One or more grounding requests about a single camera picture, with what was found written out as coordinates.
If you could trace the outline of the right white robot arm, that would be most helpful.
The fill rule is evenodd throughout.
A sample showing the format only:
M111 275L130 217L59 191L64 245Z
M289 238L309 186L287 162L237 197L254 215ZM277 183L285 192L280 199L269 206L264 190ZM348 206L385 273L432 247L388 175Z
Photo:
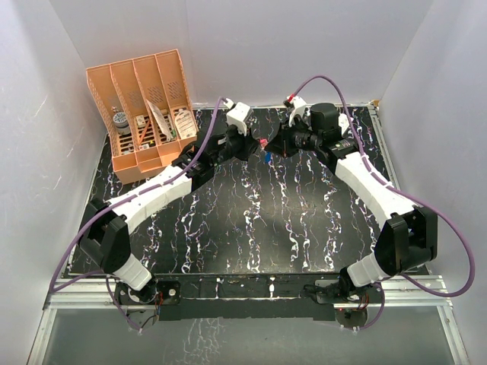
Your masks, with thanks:
M432 261L438 254L438 216L430 209L393 192L392 184L368 163L355 142L346 139L349 119L331 103L307 106L300 97L285 105L291 110L266 151L292 157L311 151L332 174L364 202L381 228L374 251L343 268L329 295L355 302L367 286Z

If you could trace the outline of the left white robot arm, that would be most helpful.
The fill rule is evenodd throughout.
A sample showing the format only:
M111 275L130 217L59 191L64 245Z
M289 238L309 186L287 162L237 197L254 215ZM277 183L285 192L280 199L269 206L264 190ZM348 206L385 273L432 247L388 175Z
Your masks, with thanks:
M138 302L150 303L158 291L157 280L132 253L132 232L171 202L206 184L217 166L233 159L246 161L259 146L251 132L241 134L234 125L189 143L171 165L137 188L108 202L89 201L78 247L105 275L126 284Z

